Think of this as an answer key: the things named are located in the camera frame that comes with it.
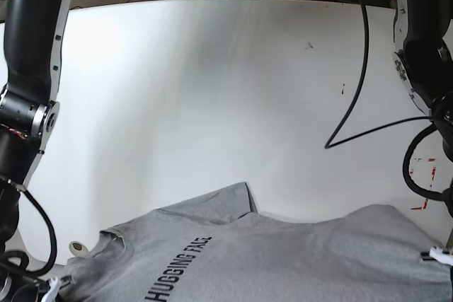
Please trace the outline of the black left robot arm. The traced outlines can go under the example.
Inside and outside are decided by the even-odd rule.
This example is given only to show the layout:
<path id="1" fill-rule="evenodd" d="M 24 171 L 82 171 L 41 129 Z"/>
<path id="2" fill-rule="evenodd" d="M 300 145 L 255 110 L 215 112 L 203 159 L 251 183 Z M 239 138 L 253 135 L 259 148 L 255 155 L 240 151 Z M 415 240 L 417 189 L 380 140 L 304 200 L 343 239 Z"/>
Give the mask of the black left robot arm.
<path id="1" fill-rule="evenodd" d="M 411 100 L 436 117 L 442 148 L 452 158 L 452 53 L 444 36 L 452 0 L 396 0 L 394 61 Z"/>

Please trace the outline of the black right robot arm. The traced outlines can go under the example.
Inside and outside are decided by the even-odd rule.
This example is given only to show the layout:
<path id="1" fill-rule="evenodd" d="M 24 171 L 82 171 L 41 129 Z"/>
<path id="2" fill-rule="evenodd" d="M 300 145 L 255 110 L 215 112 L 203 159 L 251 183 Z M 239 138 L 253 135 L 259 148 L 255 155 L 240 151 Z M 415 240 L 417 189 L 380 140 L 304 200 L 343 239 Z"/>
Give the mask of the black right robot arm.
<path id="1" fill-rule="evenodd" d="M 59 114 L 62 43 L 71 0 L 7 0 L 1 90 L 1 242 L 16 232 L 25 197 L 41 217 L 28 184 Z"/>

